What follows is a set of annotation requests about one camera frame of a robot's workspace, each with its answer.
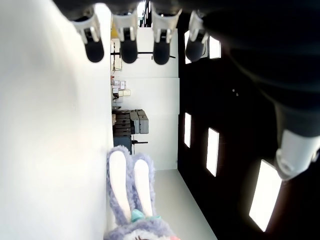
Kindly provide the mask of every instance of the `black rubber fingertip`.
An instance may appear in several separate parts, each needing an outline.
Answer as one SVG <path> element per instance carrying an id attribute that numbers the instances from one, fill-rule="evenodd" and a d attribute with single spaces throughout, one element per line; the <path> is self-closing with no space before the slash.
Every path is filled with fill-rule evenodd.
<path id="1" fill-rule="evenodd" d="M 198 61 L 201 56 L 203 55 L 204 45 L 201 41 L 190 41 L 188 40 L 185 48 L 185 56 L 191 61 L 196 62 Z"/>
<path id="2" fill-rule="evenodd" d="M 170 58 L 170 43 L 160 41 L 154 43 L 153 46 L 153 59 L 156 64 L 164 65 L 169 61 Z"/>
<path id="3" fill-rule="evenodd" d="M 124 40 L 120 42 L 121 57 L 127 64 L 132 64 L 137 60 L 138 48 L 137 41 Z"/>
<path id="4" fill-rule="evenodd" d="M 105 56 L 104 46 L 101 40 L 98 42 L 88 42 L 84 47 L 86 56 L 92 63 L 100 62 Z"/>

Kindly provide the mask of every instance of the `plush bunny toy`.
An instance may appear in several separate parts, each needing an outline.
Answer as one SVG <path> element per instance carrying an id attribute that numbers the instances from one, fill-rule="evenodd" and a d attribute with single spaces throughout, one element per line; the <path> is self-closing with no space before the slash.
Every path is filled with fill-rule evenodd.
<path id="1" fill-rule="evenodd" d="M 123 146 L 107 156 L 107 192 L 117 227 L 104 240 L 179 240 L 157 216 L 155 170 L 143 154 L 131 156 Z"/>

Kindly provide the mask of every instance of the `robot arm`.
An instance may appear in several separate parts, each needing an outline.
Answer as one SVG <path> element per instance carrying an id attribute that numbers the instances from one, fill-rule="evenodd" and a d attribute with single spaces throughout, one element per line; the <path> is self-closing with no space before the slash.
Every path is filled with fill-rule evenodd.
<path id="1" fill-rule="evenodd" d="M 137 59 L 137 0 L 54 0 L 82 37 L 86 54 L 103 57 L 94 4 L 105 3 L 116 25 L 121 57 Z M 181 11 L 191 13 L 186 56 L 197 61 L 214 36 L 239 69 L 274 103 L 278 146 L 275 166 L 283 180 L 308 169 L 320 148 L 320 10 L 311 0 L 154 0 L 153 58 L 169 59 L 170 41 Z"/>

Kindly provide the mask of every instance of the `fluffy fur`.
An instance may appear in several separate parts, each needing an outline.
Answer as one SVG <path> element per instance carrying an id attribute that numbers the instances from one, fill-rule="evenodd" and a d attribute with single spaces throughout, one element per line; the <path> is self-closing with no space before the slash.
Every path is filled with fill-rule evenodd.
<path id="1" fill-rule="evenodd" d="M 154 190 L 154 184 L 155 184 L 154 162 L 151 160 L 151 158 L 148 155 L 145 155 L 142 153 L 138 153 L 138 154 L 132 156 L 132 158 L 133 158 L 133 167 L 135 166 L 136 162 L 139 159 L 144 160 L 149 166 L 149 186 L 150 186 L 151 206 L 152 206 L 153 216 L 156 216 L 157 214 L 156 214 L 156 208 L 155 208 L 156 193 Z M 139 211 L 143 212 L 143 208 L 142 208 L 139 196 L 138 196 L 135 181 L 133 181 L 132 190 L 133 190 L 133 200 L 134 200 L 135 208 L 138 209 Z"/>
<path id="2" fill-rule="evenodd" d="M 117 225 L 125 225 L 128 224 L 128 221 L 123 213 L 121 207 L 119 206 L 117 199 L 115 197 L 114 191 L 111 188 L 110 183 L 110 167 L 109 167 L 109 160 L 112 153 L 120 151 L 124 154 L 126 159 L 126 194 L 129 202 L 129 206 L 131 211 L 135 209 L 135 202 L 134 202 L 134 193 L 133 193 L 133 184 L 134 184 L 134 175 L 133 175 L 133 160 L 128 151 L 128 149 L 124 146 L 117 146 L 111 149 L 110 152 L 107 154 L 106 158 L 106 188 L 107 192 L 110 196 L 110 206 L 113 210 L 115 215 L 115 222 Z"/>
<path id="3" fill-rule="evenodd" d="M 126 159 L 126 192 L 127 192 L 127 198 L 129 201 L 130 209 L 131 211 L 133 209 L 138 209 L 141 212 L 143 211 L 141 201 L 139 199 L 139 195 L 135 186 L 135 180 L 134 180 L 134 166 L 136 161 L 139 159 L 144 160 L 148 166 L 149 166 L 149 185 L 150 185 L 150 198 L 151 198 L 151 206 L 152 206 L 152 212 L 153 215 L 156 216 L 156 210 L 155 210 L 155 191 L 154 191 L 154 181 L 155 181 L 155 169 L 153 161 L 144 154 L 137 154 L 133 156 L 133 158 L 130 156 L 129 151 L 123 147 L 118 146 L 113 148 L 107 155 L 107 192 L 110 196 L 110 207 L 112 208 L 116 223 L 118 224 L 118 227 L 112 231 L 110 231 L 105 237 L 104 240 L 123 240 L 126 235 L 129 235 L 133 233 L 134 231 L 137 232 L 145 232 L 146 235 L 148 233 L 150 236 L 157 236 L 162 239 L 162 237 L 170 237 L 174 236 L 174 233 L 170 229 L 169 225 L 163 221 L 161 218 L 147 218 L 147 219 L 140 219 L 136 222 L 128 222 L 126 220 L 126 217 L 120 208 L 116 198 L 115 194 L 111 188 L 110 183 L 110 168 L 109 168 L 109 160 L 112 153 L 116 151 L 121 151 L 124 153 L 125 159 Z"/>
<path id="4" fill-rule="evenodd" d="M 143 230 L 155 234 L 158 237 L 173 236 L 169 225 L 162 219 L 142 219 L 132 224 L 119 226 L 104 238 L 104 240 L 122 240 L 125 235 L 132 233 L 135 230 Z"/>

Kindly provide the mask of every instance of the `rectangular light panel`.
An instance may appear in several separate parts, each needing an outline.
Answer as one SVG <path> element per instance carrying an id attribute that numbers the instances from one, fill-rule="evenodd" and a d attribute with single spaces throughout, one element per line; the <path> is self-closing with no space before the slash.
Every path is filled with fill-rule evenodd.
<path id="1" fill-rule="evenodd" d="M 184 50 L 187 49 L 187 43 L 188 43 L 189 35 L 190 35 L 190 31 L 187 31 L 184 34 Z M 190 64 L 190 63 L 191 63 L 191 61 L 187 58 L 187 56 L 185 56 L 185 64 Z"/>
<path id="2" fill-rule="evenodd" d="M 214 39 L 212 36 L 209 38 L 209 58 L 218 59 L 221 58 L 221 44 L 218 40 Z"/>
<path id="3" fill-rule="evenodd" d="M 274 210 L 281 182 L 277 170 L 262 160 L 249 216 L 263 232 Z"/>
<path id="4" fill-rule="evenodd" d="M 190 148 L 191 139 L 191 115 L 185 113 L 184 115 L 184 143 Z"/>
<path id="5" fill-rule="evenodd" d="M 213 176 L 217 174 L 218 163 L 218 150 L 219 150 L 219 133 L 209 128 L 208 132 L 208 147 L 206 154 L 206 168 Z"/>

